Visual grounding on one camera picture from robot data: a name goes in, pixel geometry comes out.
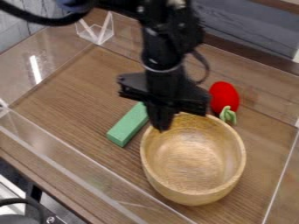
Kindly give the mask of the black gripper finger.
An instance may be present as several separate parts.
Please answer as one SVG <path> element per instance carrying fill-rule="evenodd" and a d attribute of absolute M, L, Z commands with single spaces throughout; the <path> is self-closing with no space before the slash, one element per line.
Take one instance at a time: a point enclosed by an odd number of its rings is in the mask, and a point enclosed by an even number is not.
<path fill-rule="evenodd" d="M 160 131 L 167 131 L 171 127 L 174 116 L 179 113 L 178 108 L 163 107 L 160 112 Z"/>
<path fill-rule="evenodd" d="M 152 126 L 158 129 L 162 130 L 162 122 L 160 122 L 160 107 L 155 105 L 154 103 L 148 102 L 146 104 L 146 110 L 148 114 L 148 118 L 151 121 Z"/>

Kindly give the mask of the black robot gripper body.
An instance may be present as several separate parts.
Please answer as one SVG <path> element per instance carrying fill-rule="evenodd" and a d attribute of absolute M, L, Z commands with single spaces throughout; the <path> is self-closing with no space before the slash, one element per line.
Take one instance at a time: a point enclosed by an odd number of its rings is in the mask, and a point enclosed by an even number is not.
<path fill-rule="evenodd" d="M 160 63 L 151 56 L 143 56 L 142 73 L 123 73 L 116 82 L 120 86 L 119 95 L 135 101 L 154 105 L 155 108 L 172 109 L 172 113 L 191 113 L 206 116 L 211 100 L 209 92 L 199 87 L 211 72 L 209 61 L 202 55 L 194 58 L 203 64 L 205 76 L 194 80 L 186 73 L 183 61 L 168 69 L 155 69 Z"/>

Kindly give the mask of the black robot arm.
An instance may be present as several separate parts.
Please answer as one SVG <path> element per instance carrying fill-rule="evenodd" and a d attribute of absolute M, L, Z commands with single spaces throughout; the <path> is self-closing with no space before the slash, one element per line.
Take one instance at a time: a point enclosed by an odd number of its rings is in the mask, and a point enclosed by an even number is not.
<path fill-rule="evenodd" d="M 123 14 L 142 25 L 142 73 L 118 76 L 119 94 L 146 105 L 152 126 L 170 129 L 174 116 L 189 112 L 207 114 L 210 94 L 199 87 L 203 80 L 189 77 L 187 54 L 211 70 L 209 61 L 197 52 L 205 31 L 193 11 L 193 0 L 55 0 L 70 13 L 83 14 L 102 8 Z"/>

